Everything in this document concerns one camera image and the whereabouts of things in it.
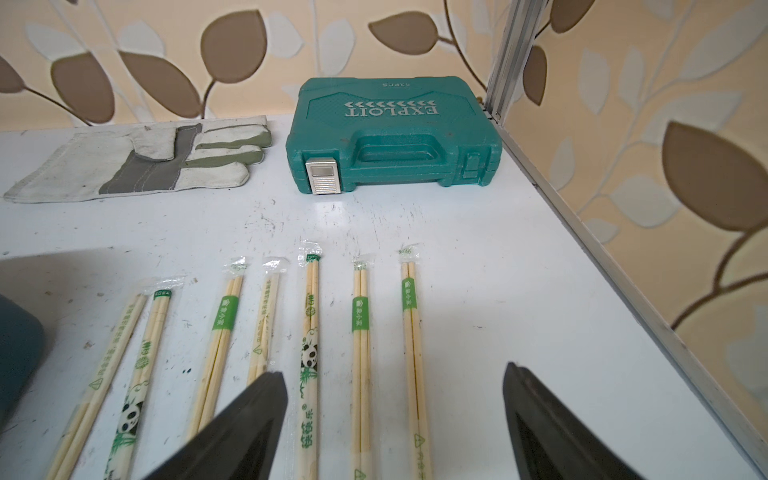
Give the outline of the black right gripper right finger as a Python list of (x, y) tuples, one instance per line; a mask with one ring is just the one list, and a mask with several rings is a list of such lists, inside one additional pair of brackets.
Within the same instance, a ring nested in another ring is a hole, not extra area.
[(510, 362), (506, 420), (522, 479), (639, 479), (528, 368)]

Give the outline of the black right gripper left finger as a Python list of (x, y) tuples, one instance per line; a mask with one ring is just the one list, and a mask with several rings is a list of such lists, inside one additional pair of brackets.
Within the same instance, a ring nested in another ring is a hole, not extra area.
[(250, 384), (150, 479), (267, 479), (288, 407), (281, 372)]

